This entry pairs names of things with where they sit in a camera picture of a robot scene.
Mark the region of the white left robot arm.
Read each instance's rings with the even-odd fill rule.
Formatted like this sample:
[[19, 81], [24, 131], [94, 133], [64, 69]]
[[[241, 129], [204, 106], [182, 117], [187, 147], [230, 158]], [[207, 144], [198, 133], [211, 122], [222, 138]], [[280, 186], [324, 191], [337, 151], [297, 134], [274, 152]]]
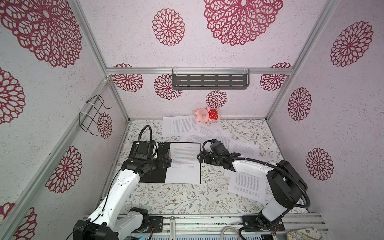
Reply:
[[152, 231], [145, 209], [133, 208], [119, 219], [129, 194], [150, 172], [171, 166], [170, 144], [138, 142], [113, 179], [106, 197], [86, 220], [78, 220], [70, 234], [75, 240], [124, 240], [133, 232]]

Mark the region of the pink plush pig toy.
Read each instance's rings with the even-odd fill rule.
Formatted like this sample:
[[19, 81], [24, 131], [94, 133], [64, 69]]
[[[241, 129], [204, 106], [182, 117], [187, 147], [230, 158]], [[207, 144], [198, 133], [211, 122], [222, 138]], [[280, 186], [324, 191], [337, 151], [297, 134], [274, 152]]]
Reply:
[[194, 110], [195, 121], [203, 124], [212, 124], [220, 119], [220, 110], [211, 107]]

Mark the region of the grey slotted wall shelf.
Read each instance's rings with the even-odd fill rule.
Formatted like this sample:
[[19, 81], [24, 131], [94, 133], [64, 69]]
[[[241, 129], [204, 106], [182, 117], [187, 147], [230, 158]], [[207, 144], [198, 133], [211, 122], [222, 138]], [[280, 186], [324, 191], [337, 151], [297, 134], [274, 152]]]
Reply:
[[171, 83], [174, 90], [246, 90], [250, 85], [250, 71], [203, 74], [179, 73], [172, 69]]

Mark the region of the teal folder with black inside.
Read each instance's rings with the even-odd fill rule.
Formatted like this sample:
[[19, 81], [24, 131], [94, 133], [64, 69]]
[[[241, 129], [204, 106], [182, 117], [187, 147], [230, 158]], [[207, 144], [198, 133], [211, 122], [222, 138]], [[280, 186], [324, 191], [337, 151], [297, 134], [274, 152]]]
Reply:
[[200, 184], [200, 150], [200, 143], [134, 141], [123, 168], [138, 173], [141, 183]]

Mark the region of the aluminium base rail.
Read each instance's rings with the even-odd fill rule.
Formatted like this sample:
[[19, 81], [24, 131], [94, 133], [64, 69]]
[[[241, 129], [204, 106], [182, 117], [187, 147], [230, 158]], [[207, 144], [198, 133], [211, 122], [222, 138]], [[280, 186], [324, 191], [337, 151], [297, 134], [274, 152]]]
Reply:
[[276, 236], [302, 229], [317, 230], [320, 234], [328, 232], [320, 214], [287, 214], [273, 224], [260, 227], [253, 215], [149, 215], [132, 211], [118, 215], [110, 222], [105, 214], [86, 216], [75, 224], [73, 239], [129, 240], [144, 236], [153, 240], [160, 237], [176, 240], [197, 235], [221, 238], [235, 235], [238, 230], [242, 231], [243, 237], [252, 239], [254, 235]]

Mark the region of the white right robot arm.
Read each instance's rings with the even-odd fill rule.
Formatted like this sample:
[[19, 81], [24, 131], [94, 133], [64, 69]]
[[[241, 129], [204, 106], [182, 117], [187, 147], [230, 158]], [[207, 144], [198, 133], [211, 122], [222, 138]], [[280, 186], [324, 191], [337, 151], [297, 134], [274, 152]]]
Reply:
[[294, 208], [308, 209], [311, 206], [307, 184], [285, 160], [267, 163], [247, 158], [240, 153], [230, 153], [224, 144], [216, 139], [203, 143], [197, 160], [234, 173], [260, 178], [269, 184], [273, 197], [256, 218], [256, 222], [261, 226], [278, 222]]

